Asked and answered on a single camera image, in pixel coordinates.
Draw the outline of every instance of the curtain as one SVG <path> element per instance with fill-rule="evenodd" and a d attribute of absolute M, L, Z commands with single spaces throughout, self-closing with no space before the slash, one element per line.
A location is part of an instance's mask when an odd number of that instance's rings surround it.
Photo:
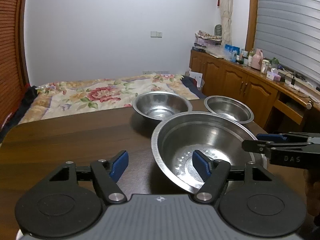
<path fill-rule="evenodd" d="M 222 46 L 231 43 L 231 15 L 233 0 L 220 0 L 220 14 L 222 26 Z"/>

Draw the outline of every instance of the wooden table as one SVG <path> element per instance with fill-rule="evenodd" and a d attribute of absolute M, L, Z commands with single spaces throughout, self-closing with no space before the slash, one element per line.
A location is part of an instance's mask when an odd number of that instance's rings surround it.
<path fill-rule="evenodd" d="M 203 99 L 191 103 L 193 110 L 206 111 Z M 254 122 L 246 126 L 255 135 L 264 133 Z M 153 159 L 150 138 L 154 128 L 132 107 L 29 122 L 13 128 L 0 148 L 0 239 L 14 239 L 19 229 L 14 217 L 16 201 L 65 161 L 89 165 L 125 149 L 129 152 L 129 166 L 118 185 L 128 198 L 133 193 L 185 193 Z M 304 196 L 302 170 L 273 165 L 268 170 Z M 93 189 L 90 182 L 79 184 Z"/>

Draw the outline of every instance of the wall switch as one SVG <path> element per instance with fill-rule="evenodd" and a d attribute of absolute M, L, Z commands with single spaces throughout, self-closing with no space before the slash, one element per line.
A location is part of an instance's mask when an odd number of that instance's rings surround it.
<path fill-rule="evenodd" d="M 151 38 L 162 38 L 162 32 L 151 32 Z"/>

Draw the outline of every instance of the blanket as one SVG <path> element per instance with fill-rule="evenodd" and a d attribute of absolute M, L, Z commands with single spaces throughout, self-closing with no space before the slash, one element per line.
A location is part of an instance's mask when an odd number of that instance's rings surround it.
<path fill-rule="evenodd" d="M 131 107 L 134 99 L 148 91 L 174 92 L 188 100 L 198 99 L 181 82 L 182 75 L 141 75 L 120 79 L 55 82 L 37 87 L 38 97 L 20 123 Z"/>

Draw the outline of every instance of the blue gripper pad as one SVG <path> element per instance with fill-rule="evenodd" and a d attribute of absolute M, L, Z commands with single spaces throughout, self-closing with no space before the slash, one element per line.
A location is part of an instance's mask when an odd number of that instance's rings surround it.
<path fill-rule="evenodd" d="M 201 179 L 205 182 L 211 176 L 209 164 L 199 153 L 197 153 L 197 151 L 199 150 L 195 150 L 192 154 L 192 164 L 199 173 Z"/>
<path fill-rule="evenodd" d="M 257 134 L 257 139 L 260 141 L 273 141 L 275 143 L 286 143 L 288 142 L 288 139 L 286 136 L 283 136 L 282 134 L 263 134 L 259 133 Z"/>
<path fill-rule="evenodd" d="M 128 164 L 129 154 L 127 151 L 125 151 L 112 164 L 109 175 L 114 182 L 118 182 L 125 169 L 128 167 Z"/>

